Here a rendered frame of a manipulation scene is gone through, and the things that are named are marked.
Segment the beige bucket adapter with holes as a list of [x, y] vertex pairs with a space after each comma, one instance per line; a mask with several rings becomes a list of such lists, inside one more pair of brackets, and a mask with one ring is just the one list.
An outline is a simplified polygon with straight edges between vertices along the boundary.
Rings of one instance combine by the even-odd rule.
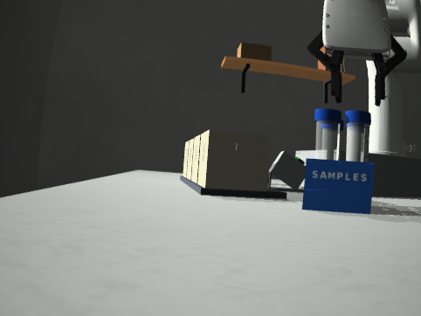
[[201, 134], [198, 185], [267, 191], [271, 135], [208, 130]]

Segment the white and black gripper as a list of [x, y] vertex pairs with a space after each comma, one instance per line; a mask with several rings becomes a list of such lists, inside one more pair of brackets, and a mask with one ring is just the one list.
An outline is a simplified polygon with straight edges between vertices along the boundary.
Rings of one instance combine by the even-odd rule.
[[[323, 45], [331, 59], [320, 50]], [[307, 49], [331, 72], [336, 103], [342, 102], [342, 59], [374, 61], [376, 106], [385, 100], [385, 77], [407, 56], [390, 34], [384, 0], [325, 0], [323, 29]], [[395, 53], [392, 58], [390, 49]]]

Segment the blue tube rack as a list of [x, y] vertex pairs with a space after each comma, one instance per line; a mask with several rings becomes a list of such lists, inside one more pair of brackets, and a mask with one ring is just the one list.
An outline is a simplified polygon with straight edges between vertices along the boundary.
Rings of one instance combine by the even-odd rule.
[[306, 159], [303, 210], [370, 214], [374, 162]]

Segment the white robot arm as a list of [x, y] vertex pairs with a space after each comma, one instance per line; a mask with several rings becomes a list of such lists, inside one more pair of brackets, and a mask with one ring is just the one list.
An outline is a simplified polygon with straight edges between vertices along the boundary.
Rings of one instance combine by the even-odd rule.
[[[385, 100], [375, 105], [374, 61], [367, 61], [369, 74], [369, 153], [407, 156], [416, 146], [403, 141], [403, 88], [395, 72], [421, 73], [421, 4], [418, 0], [384, 0], [390, 32], [406, 32], [410, 37], [394, 37], [406, 51], [406, 59], [385, 77]], [[371, 150], [371, 152], [370, 152]], [[399, 154], [401, 153], [401, 154]]]

